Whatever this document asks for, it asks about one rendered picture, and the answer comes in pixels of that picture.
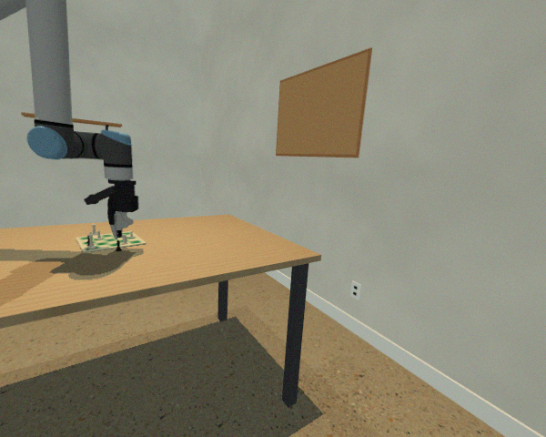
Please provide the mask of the chessboard with green and cream squares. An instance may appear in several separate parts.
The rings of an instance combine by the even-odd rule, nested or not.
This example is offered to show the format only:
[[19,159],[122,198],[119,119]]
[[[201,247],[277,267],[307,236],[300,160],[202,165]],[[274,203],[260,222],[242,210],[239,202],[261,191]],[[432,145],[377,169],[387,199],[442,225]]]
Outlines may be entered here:
[[[130,239],[130,231],[128,232],[123,232],[122,233],[122,236],[126,234],[126,242],[127,244],[122,244],[123,240],[121,238],[117,238],[119,241],[120,241],[120,248],[126,248],[126,247],[133,247],[133,246],[139,246],[139,245],[146,245],[145,241],[142,240],[138,235],[136,235],[134,232],[133,232],[133,239]],[[87,246],[87,241],[88,241],[88,238],[87,236],[86,237],[78,237],[76,238],[76,241],[79,245],[79,247],[81,247],[81,250],[83,251],[83,253],[88,253],[88,252],[95,252],[95,251],[101,251],[101,250],[108,250],[108,249],[116,249],[117,248],[117,239],[115,239],[113,233],[111,234],[103,234],[103,235],[100,235],[102,239],[100,240],[97,240],[97,235],[93,236],[93,242],[94,242],[94,245],[96,246],[95,249],[88,249],[89,246]]]

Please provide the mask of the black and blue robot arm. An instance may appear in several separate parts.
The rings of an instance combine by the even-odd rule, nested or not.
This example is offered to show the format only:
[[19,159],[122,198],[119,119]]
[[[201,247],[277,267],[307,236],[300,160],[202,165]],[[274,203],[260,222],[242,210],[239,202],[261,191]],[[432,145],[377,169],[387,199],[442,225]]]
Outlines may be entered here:
[[66,0],[0,0],[0,21],[25,5],[35,106],[29,147],[42,158],[104,159],[105,178],[133,179],[128,134],[74,131]]

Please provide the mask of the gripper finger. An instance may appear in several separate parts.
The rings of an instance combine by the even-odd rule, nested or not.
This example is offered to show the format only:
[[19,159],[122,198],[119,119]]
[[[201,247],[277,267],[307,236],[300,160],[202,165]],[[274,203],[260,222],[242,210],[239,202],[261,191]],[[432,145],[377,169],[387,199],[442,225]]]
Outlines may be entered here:
[[[134,223],[133,219],[127,217],[126,212],[117,211],[116,213],[121,213],[122,214],[122,218],[123,218],[124,221],[128,222],[128,226],[132,225]],[[122,237],[123,229],[118,229],[117,232],[118,232],[119,236]]]
[[123,220],[121,213],[115,212],[115,210],[112,208],[112,203],[108,205],[107,215],[112,233],[115,239],[117,239],[117,230],[127,228],[128,222]]

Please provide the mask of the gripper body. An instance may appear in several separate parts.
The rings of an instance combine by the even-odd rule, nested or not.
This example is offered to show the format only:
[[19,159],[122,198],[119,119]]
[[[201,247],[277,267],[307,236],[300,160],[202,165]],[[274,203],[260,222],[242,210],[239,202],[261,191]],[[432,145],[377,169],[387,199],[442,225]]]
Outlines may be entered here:
[[115,184],[114,188],[116,189],[116,193],[109,195],[107,205],[110,205],[110,203],[112,203],[112,208],[115,211],[134,212],[138,210],[138,196],[135,196],[135,181],[130,179],[109,179],[108,183]]

